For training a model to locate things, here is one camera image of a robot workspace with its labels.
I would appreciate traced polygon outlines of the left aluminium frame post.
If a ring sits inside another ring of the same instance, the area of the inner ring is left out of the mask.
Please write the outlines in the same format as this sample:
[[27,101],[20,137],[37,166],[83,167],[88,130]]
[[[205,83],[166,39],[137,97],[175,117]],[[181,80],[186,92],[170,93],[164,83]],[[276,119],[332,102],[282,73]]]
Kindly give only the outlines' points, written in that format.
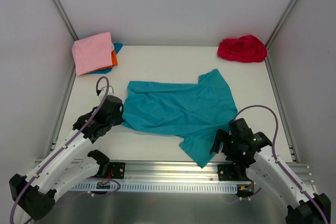
[[71,38],[73,39],[73,41],[76,41],[78,40],[78,35],[77,33],[75,32],[75,29],[66,13],[66,10],[65,8],[63,7],[62,3],[60,0],[51,0],[52,3],[54,4],[58,14],[60,15],[62,21],[64,22]]

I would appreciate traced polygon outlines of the folded orange t shirt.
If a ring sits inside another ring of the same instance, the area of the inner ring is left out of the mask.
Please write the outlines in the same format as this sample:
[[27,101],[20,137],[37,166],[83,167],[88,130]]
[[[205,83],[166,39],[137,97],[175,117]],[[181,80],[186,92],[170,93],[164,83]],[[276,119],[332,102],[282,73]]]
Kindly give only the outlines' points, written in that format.
[[112,65],[110,66],[107,66],[107,67],[103,67],[103,68],[99,68],[97,70],[94,70],[93,72],[108,72],[110,71],[114,66],[117,66],[118,65],[118,60],[117,60],[117,54],[115,52],[115,50],[113,50],[111,52],[111,60],[112,60]]

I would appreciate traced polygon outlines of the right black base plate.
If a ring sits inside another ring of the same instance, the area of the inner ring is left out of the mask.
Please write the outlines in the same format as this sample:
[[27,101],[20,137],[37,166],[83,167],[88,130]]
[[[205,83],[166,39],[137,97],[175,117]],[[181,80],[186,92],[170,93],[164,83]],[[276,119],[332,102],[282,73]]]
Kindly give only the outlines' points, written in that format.
[[245,168],[236,163],[217,165],[217,174],[219,181],[249,181]]

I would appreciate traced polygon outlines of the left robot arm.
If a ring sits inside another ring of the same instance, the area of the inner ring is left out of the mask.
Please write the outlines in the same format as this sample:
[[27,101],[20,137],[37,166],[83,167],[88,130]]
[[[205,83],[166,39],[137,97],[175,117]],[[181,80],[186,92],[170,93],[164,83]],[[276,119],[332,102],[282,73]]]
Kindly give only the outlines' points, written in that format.
[[9,180],[14,201],[10,223],[20,207],[29,220],[40,220],[67,191],[81,181],[93,178],[110,181],[110,159],[99,150],[90,150],[93,143],[124,120],[123,102],[113,95],[100,99],[92,111],[76,120],[61,145],[26,175],[15,174]]

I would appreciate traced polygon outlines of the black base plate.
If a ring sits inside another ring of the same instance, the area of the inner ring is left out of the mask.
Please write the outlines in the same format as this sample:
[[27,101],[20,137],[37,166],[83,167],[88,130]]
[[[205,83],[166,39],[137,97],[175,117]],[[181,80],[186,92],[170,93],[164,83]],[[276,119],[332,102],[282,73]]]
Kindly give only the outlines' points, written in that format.
[[110,162],[108,168],[108,178],[124,179],[125,167],[126,164],[124,162]]
[[217,174],[219,181],[249,181],[245,168],[236,163],[217,165]]

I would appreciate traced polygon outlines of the aluminium frame post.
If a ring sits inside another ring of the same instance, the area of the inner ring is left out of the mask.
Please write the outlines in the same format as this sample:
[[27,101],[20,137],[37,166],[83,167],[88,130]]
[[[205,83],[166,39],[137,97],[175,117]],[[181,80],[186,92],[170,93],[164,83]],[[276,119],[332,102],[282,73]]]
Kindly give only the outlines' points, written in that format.
[[284,12],[281,14],[276,26],[274,27],[270,37],[266,41],[266,48],[269,49],[272,45],[272,43],[275,41],[276,37],[280,33],[281,29],[285,25],[286,21],[288,20],[289,16],[291,15],[292,11],[294,10],[296,4],[299,2],[299,0],[290,0],[288,5],[286,6]]
[[77,33],[75,32],[75,29],[66,13],[66,10],[65,8],[63,7],[62,3],[60,0],[51,0],[52,3],[54,4],[58,14],[60,15],[62,21],[64,22],[71,38],[73,39],[73,41],[76,41],[78,40],[78,35]]

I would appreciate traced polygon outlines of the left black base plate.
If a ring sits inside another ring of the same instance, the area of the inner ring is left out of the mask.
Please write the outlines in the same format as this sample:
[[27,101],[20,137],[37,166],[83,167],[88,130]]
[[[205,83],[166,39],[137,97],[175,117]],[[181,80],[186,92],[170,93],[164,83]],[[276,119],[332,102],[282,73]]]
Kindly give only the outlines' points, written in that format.
[[125,167],[126,164],[124,162],[110,162],[108,168],[108,178],[124,179]]

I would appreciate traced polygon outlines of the folded pink t shirt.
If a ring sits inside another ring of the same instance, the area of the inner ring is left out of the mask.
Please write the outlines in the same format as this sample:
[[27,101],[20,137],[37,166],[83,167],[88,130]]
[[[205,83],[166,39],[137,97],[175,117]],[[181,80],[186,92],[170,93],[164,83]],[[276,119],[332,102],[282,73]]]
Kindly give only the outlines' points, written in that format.
[[112,66],[111,33],[105,32],[77,40],[72,46],[72,55],[75,62],[76,75],[81,76],[97,69]]

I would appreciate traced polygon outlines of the crumpled red t shirt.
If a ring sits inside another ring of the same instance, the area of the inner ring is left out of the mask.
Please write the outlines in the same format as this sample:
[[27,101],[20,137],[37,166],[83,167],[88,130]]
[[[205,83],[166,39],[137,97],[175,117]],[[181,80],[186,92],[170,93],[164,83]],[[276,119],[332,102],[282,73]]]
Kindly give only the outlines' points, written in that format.
[[220,42],[217,55],[228,61],[242,63],[260,63],[267,56],[266,46],[254,35],[239,38],[227,38]]

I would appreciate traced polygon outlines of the folded teal t shirt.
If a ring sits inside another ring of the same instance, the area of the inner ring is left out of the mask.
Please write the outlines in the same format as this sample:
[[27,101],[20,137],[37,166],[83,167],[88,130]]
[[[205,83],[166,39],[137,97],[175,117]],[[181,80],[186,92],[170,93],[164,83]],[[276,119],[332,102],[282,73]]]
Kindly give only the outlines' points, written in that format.
[[[121,43],[114,43],[113,44],[114,45],[114,50],[116,51],[116,54],[118,54],[118,52],[122,49],[122,47],[123,47],[123,44],[121,44]],[[90,72],[89,74],[105,74],[105,73],[103,73],[103,72]]]

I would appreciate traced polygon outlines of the aluminium mounting rail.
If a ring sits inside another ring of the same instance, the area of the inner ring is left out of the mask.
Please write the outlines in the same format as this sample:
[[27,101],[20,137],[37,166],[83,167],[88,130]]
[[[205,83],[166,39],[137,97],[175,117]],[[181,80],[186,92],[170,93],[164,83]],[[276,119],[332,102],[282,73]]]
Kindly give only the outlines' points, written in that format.
[[200,168],[194,162],[165,162],[165,161],[122,161],[124,162],[125,177],[128,182],[168,182],[168,183],[217,183],[232,182],[246,183],[247,181],[219,181],[217,165],[229,162],[210,162]]

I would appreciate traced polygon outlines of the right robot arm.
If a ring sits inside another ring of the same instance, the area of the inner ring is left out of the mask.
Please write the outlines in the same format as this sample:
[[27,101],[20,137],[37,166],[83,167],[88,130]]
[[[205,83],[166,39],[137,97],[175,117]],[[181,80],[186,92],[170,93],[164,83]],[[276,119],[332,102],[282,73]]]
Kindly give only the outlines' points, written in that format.
[[331,201],[317,194],[276,154],[271,140],[254,133],[244,119],[229,131],[217,130],[212,154],[223,153],[229,165],[218,166],[221,181],[251,182],[284,208],[286,223],[330,223]]

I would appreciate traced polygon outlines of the right aluminium frame post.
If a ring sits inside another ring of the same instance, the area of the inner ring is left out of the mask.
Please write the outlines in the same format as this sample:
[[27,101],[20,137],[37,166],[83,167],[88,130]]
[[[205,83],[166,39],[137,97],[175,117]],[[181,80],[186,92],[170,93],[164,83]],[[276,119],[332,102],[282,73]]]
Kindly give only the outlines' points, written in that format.
[[284,12],[281,14],[276,26],[274,27],[270,37],[266,41],[266,48],[269,49],[272,45],[272,43],[275,41],[276,37],[280,33],[281,29],[285,25],[286,21],[288,20],[289,16],[291,15],[292,11],[294,10],[296,4],[299,2],[299,0],[290,0],[288,5],[286,6]]

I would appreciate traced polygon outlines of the teal t shirt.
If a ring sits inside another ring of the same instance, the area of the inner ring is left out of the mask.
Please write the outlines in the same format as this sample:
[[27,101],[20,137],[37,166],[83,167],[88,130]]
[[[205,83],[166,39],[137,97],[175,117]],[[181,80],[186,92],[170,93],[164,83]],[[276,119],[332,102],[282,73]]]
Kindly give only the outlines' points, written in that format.
[[123,126],[144,133],[177,136],[180,148],[201,168],[214,157],[216,131],[228,131],[237,114],[231,90],[218,69],[197,83],[130,81]]
[[[113,44],[114,45],[114,50],[116,51],[116,54],[118,54],[118,52],[122,49],[122,47],[123,47],[123,44],[121,44],[121,43],[114,43]],[[90,72],[89,74],[105,74],[105,73],[103,73],[103,72]]]

